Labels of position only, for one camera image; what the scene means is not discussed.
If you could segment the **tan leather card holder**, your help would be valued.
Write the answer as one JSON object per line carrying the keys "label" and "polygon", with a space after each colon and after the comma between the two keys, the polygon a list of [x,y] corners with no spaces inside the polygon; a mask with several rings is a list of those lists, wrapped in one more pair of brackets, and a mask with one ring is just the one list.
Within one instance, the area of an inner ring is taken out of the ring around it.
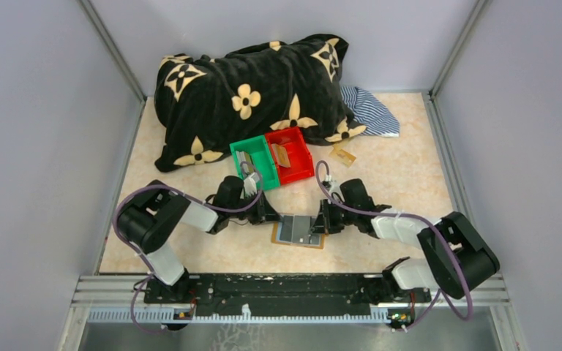
{"label": "tan leather card holder", "polygon": [[323,234],[314,234],[311,231],[315,220],[314,216],[283,214],[280,221],[273,226],[271,242],[308,249],[323,249]]}

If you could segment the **green plastic bin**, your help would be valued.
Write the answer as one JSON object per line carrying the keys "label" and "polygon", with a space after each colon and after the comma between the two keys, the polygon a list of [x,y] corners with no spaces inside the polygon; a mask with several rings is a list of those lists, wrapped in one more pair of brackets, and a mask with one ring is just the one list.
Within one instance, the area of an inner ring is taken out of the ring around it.
{"label": "green plastic bin", "polygon": [[240,166],[240,159],[237,155],[240,151],[250,156],[248,161],[261,173],[263,190],[268,191],[280,187],[277,169],[266,138],[263,135],[231,143],[230,150],[238,177],[244,179],[244,174]]}

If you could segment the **translucent yellow card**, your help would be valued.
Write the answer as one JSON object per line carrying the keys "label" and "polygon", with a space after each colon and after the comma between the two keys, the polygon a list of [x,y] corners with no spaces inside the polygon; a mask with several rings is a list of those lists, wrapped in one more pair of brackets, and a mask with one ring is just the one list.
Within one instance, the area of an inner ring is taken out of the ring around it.
{"label": "translucent yellow card", "polygon": [[346,167],[351,167],[352,164],[356,161],[356,157],[353,154],[349,153],[344,148],[339,146],[333,146],[331,152],[329,153],[329,156],[333,160],[340,162]]}

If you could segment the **red plastic bin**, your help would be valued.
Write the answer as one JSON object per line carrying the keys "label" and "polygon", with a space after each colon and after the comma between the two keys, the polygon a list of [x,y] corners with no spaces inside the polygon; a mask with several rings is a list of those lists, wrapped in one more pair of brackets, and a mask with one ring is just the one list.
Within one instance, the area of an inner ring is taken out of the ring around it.
{"label": "red plastic bin", "polygon": [[[300,128],[290,127],[268,132],[264,137],[273,157],[281,186],[302,181],[315,175],[312,155],[304,141]],[[283,145],[287,149],[291,160],[290,168],[280,167],[277,164],[271,149],[273,143]]]}

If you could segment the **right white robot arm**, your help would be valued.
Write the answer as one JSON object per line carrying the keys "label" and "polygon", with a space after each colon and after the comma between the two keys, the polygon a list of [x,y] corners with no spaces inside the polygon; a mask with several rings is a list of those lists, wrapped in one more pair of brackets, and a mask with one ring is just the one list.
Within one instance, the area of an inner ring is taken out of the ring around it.
{"label": "right white robot arm", "polygon": [[494,252],[460,212],[427,219],[395,211],[390,205],[375,204],[358,178],[338,184],[327,176],[318,185],[326,197],[312,233],[336,234],[354,226],[370,237],[422,250],[422,258],[403,257],[383,270],[390,295],[427,288],[461,299],[501,268]]}

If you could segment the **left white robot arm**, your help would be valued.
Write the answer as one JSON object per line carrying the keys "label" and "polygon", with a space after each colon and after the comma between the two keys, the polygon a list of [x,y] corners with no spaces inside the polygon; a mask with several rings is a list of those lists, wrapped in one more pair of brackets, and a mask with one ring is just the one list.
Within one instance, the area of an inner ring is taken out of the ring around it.
{"label": "left white robot arm", "polygon": [[187,269],[168,243],[176,226],[186,224],[215,235],[232,219],[252,225],[281,220],[266,199],[258,175],[227,176],[205,200],[152,181],[118,205],[112,226],[118,239],[141,256],[152,276],[174,288],[187,278]]}

